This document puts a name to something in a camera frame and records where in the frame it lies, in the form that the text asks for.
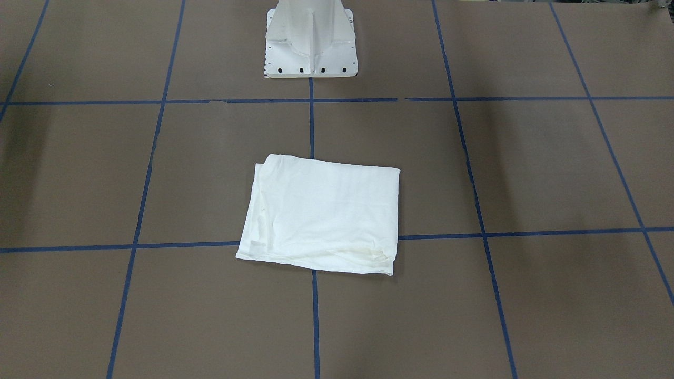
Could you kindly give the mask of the white long sleeve printed shirt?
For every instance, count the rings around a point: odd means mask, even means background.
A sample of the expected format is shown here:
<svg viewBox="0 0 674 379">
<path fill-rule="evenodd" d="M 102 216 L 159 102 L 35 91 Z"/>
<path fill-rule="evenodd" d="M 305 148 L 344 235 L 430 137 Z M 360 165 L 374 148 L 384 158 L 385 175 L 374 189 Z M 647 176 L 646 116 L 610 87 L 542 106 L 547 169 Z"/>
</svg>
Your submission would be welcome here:
<svg viewBox="0 0 674 379">
<path fill-rule="evenodd" d="M 399 168 L 270 154 L 257 163 L 236 257 L 317 271 L 394 274 Z"/>
</svg>

